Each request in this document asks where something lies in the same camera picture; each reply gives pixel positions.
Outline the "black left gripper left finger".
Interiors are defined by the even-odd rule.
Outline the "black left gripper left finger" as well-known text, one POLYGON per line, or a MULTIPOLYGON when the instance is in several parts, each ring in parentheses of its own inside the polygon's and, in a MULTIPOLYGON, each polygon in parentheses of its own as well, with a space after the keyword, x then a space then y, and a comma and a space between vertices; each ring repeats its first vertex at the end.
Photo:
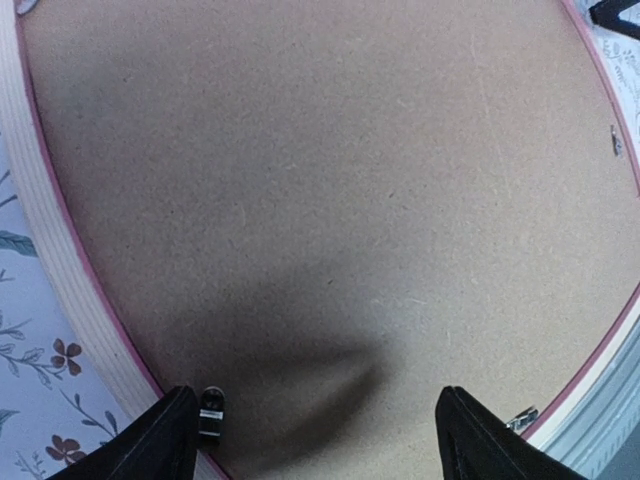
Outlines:
POLYGON ((115 439, 53 477, 192 480, 197 458, 198 412, 194 390, 175 387, 115 439))

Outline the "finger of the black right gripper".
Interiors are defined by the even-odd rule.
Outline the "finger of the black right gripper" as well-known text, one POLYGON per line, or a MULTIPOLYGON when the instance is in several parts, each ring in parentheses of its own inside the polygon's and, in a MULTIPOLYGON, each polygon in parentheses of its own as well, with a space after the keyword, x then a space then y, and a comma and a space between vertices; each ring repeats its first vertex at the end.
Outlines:
POLYGON ((622 18, 622 13, 639 5, 637 0, 602 0, 588 10, 594 25, 639 40, 639 24, 622 18))

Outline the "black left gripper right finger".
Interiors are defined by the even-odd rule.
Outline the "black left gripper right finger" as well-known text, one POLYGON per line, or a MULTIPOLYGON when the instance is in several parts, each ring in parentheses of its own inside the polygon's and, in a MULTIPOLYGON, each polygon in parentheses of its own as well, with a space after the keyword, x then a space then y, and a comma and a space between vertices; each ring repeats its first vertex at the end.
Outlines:
POLYGON ((447 386, 441 391, 435 419, 446 480, 581 477, 531 446, 461 387, 447 386))

